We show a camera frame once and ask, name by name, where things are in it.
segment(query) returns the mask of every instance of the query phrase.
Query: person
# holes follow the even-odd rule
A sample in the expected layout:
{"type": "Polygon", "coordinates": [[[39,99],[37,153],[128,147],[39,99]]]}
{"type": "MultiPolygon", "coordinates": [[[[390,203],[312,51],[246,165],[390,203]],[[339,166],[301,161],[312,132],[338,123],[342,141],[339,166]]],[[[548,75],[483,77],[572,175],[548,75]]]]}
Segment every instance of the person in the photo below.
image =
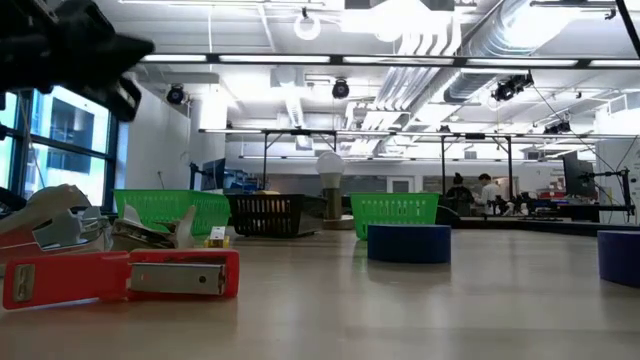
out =
{"type": "Polygon", "coordinates": [[[452,209],[460,216],[469,216],[471,214],[470,204],[473,203],[473,195],[462,182],[464,178],[456,173],[453,178],[453,187],[447,191],[447,199],[451,202],[452,209]]]}
{"type": "Polygon", "coordinates": [[[500,193],[500,187],[491,181],[489,174],[481,174],[478,180],[482,184],[482,195],[476,199],[476,204],[484,206],[484,213],[493,215],[493,206],[491,203],[496,200],[496,195],[500,193]]]}

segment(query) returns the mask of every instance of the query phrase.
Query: wall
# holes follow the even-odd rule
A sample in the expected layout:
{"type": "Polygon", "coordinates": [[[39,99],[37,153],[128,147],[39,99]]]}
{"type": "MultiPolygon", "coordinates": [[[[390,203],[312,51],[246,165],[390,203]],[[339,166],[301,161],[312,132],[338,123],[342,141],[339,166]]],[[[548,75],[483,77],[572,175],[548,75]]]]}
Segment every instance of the wall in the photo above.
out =
{"type": "MultiPolygon", "coordinates": [[[[600,156],[596,160],[595,172],[612,171],[628,168],[629,173],[629,189],[631,192],[632,204],[640,204],[640,142],[636,140],[606,140],[598,143],[596,152],[600,156]]],[[[611,196],[614,205],[624,204],[622,196],[622,187],[620,186],[621,178],[616,176],[598,177],[595,179],[603,190],[611,196]]],[[[600,212],[601,223],[626,224],[628,222],[638,224],[636,216],[631,216],[627,220],[625,212],[600,212]]]]}
{"type": "MultiPolygon", "coordinates": [[[[225,135],[200,133],[200,122],[203,114],[202,101],[194,101],[191,106],[191,130],[189,133],[189,153],[187,163],[193,162],[202,168],[202,164],[225,156],[225,135]]],[[[195,188],[200,189],[201,176],[196,175],[195,188]]]]}
{"type": "Polygon", "coordinates": [[[120,124],[116,188],[162,189],[164,183],[165,189],[188,189],[191,120],[140,90],[134,121],[120,124]]]}

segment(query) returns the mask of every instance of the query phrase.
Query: monitor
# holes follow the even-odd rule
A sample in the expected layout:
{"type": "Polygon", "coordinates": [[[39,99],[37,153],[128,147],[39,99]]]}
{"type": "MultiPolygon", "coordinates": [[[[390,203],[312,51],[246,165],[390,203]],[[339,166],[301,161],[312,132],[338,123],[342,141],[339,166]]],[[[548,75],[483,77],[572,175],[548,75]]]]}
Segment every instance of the monitor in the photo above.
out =
{"type": "Polygon", "coordinates": [[[226,159],[218,159],[202,164],[202,190],[218,190],[224,187],[226,159]]]}
{"type": "Polygon", "coordinates": [[[564,155],[562,163],[564,165],[566,194],[595,198],[597,196],[596,184],[593,178],[585,177],[586,174],[593,173],[593,164],[578,160],[578,152],[576,151],[564,155]]]}

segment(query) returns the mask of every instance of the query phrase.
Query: blue roll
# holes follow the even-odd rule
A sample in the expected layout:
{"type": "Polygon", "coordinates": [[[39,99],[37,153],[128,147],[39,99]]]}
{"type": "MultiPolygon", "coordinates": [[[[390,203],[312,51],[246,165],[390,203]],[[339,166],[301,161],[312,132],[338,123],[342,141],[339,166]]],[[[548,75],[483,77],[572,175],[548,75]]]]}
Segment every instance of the blue roll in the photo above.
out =
{"type": "Polygon", "coordinates": [[[369,225],[367,257],[412,264],[451,262],[451,227],[443,225],[369,225]]]}
{"type": "Polygon", "coordinates": [[[600,278],[640,287],[640,232],[598,231],[600,278]]]}

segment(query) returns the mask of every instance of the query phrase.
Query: black bin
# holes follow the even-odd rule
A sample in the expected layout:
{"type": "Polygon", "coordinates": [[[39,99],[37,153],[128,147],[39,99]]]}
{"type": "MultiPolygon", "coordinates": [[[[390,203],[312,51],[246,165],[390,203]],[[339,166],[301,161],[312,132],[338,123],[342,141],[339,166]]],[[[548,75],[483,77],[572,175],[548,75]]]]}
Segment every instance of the black bin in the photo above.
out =
{"type": "Polygon", "coordinates": [[[326,200],[305,195],[227,195],[236,233],[295,237],[322,229],[326,200]]]}

